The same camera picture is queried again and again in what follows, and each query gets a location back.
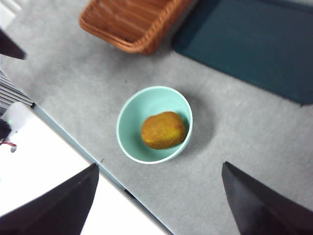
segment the light blue bowl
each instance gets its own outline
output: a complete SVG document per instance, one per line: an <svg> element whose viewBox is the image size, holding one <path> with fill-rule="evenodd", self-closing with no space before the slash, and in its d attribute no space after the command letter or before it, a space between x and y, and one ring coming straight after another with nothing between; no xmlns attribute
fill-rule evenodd
<svg viewBox="0 0 313 235"><path fill-rule="evenodd" d="M172 148L149 148L141 138L141 126L146 118L165 111L180 115L187 128L185 140ZM188 144L192 132L192 111L185 97L169 87L148 87L134 94L123 106L117 120L116 135L119 146L132 160L156 164L176 157Z"/></svg>

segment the woven basket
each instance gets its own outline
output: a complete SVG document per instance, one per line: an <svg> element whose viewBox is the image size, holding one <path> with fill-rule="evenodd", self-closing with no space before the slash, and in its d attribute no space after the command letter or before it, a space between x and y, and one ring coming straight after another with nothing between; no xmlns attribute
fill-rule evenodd
<svg viewBox="0 0 313 235"><path fill-rule="evenodd" d="M130 53L151 54L190 0L91 0L81 28Z"/></svg>

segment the mat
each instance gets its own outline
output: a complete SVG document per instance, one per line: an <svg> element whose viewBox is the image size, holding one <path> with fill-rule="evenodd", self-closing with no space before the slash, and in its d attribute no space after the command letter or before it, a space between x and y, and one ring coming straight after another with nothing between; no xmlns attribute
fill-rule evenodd
<svg viewBox="0 0 313 235"><path fill-rule="evenodd" d="M200 0L172 41L207 66L313 103L313 7L283 0Z"/></svg>

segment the basket rim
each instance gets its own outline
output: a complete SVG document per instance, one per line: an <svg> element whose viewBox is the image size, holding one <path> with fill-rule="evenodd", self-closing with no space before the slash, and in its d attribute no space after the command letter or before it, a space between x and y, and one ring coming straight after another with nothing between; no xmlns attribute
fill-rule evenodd
<svg viewBox="0 0 313 235"><path fill-rule="evenodd" d="M79 24L82 29L92 34L96 33L97 36L102 37L110 43L114 43L114 45L117 47L122 47L122 49L127 50L128 52L138 52L145 49L152 42L153 38L158 34L160 30L162 30L164 23L166 23L166 21L175 13L175 10L179 7L179 4L183 1L190 0L170 0L161 10L159 16L154 20L154 22L150 25L150 27L143 34L143 36L132 43L127 42L121 37L111 34L107 31L100 30L85 21L85 12L94 4L97 4L97 1L98 0L92 0L81 13Z"/></svg>

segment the white table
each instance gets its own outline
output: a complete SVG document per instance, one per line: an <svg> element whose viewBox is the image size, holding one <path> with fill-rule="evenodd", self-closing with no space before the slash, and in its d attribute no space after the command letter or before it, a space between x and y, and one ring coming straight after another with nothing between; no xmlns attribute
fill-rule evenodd
<svg viewBox="0 0 313 235"><path fill-rule="evenodd" d="M90 165L22 103L2 117L12 127L17 150L0 146L0 215L39 197ZM168 234L131 198L100 174L81 234Z"/></svg>

